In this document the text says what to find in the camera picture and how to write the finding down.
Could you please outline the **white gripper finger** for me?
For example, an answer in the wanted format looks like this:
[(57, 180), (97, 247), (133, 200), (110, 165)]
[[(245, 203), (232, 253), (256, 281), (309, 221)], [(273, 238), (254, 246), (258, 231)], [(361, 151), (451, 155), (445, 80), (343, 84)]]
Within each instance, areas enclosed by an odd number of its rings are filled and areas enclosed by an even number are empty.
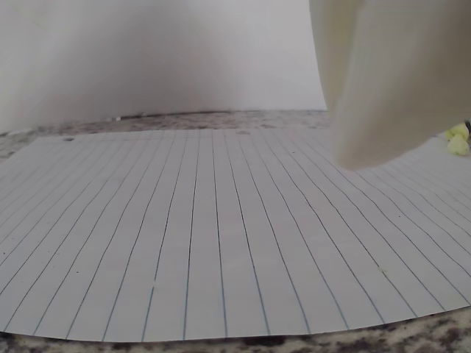
[(311, 1), (336, 162), (387, 163), (470, 118), (468, 1)]

